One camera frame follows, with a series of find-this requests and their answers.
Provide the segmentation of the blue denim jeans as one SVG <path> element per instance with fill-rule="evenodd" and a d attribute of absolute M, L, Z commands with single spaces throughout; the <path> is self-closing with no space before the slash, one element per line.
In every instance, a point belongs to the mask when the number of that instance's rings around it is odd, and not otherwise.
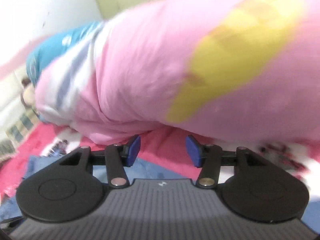
<path fill-rule="evenodd" d="M 26 172 L 20 175 L 18 179 L 24 180 L 35 174 L 39 170 L 47 167 L 53 162 L 59 160 L 57 156 L 30 156 Z M 159 165 L 138 158 L 134 165 L 125 168 L 125 172 L 132 182 L 135 178 L 139 179 L 182 179 L 184 176 Z M 106 168 L 104 166 L 94 166 L 93 176 L 98 178 L 102 183 L 107 182 Z M 21 211 L 17 205 L 16 197 L 12 196 L 1 204 L 1 221 L 9 218 L 20 217 Z M 303 215 L 303 222 L 313 230 L 319 232 L 319 198 L 311 199 Z"/>

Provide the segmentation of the pink floral bed blanket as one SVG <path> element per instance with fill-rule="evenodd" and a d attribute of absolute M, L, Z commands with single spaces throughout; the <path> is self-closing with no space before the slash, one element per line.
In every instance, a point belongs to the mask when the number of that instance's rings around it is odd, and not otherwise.
<path fill-rule="evenodd" d="M 185 139 L 188 132 L 164 127 L 141 136 L 138 158 L 178 173 L 184 177 L 197 178 L 199 171 L 193 167 L 187 155 Z M 88 145 L 92 150 L 103 149 L 78 132 L 50 124 L 40 123 L 18 146 L 15 154 L 1 167 L 1 197 L 11 197 L 27 169 L 30 156 L 49 156 L 57 146 L 71 152 L 78 146 Z M 283 169 L 302 180 L 310 191 L 310 198 L 319 198 L 319 142 L 260 142 L 243 146 L 260 153 Z"/>

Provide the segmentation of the pink and blue quilt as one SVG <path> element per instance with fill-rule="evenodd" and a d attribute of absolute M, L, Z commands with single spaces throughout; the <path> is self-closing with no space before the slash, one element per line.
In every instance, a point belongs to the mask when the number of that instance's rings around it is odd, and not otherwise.
<path fill-rule="evenodd" d="M 319 139 L 319 0 L 157 0 L 55 35 L 26 62 L 47 122 L 97 144 L 172 126 Z"/>

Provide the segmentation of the plaid checked pillow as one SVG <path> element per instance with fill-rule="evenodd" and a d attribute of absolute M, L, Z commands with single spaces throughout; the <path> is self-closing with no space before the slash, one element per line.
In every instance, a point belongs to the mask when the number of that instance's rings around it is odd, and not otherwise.
<path fill-rule="evenodd" d="M 14 145 L 18 145 L 28 137 L 29 133 L 38 123 L 39 117 L 37 113 L 32 108 L 27 109 L 19 119 L 6 130 L 6 135 Z"/>

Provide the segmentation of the beige brown fleece garment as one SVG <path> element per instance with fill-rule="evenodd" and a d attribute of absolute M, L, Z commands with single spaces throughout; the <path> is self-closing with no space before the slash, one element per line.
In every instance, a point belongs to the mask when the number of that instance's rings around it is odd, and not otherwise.
<path fill-rule="evenodd" d="M 35 89 L 28 77 L 24 77 L 21 81 L 23 90 L 21 92 L 21 103 L 25 108 L 32 108 L 36 110 L 35 107 Z"/>

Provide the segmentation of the green fringed pillow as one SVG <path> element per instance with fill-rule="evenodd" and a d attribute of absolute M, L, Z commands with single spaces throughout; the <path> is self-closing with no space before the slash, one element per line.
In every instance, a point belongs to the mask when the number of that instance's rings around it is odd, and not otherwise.
<path fill-rule="evenodd" d="M 10 139 L 2 139 L 0 142 L 0 156 L 1 159 L 9 158 L 15 154 L 16 149 Z"/>

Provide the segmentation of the pink white padded headboard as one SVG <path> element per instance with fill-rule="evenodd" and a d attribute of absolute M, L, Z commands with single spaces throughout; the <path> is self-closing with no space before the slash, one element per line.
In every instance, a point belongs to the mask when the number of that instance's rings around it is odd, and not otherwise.
<path fill-rule="evenodd" d="M 28 42 L 8 63 L 1 66 L 1 130 L 15 123 L 25 111 L 21 103 L 21 81 L 27 76 L 25 62 L 29 53 L 47 37 L 43 35 Z"/>

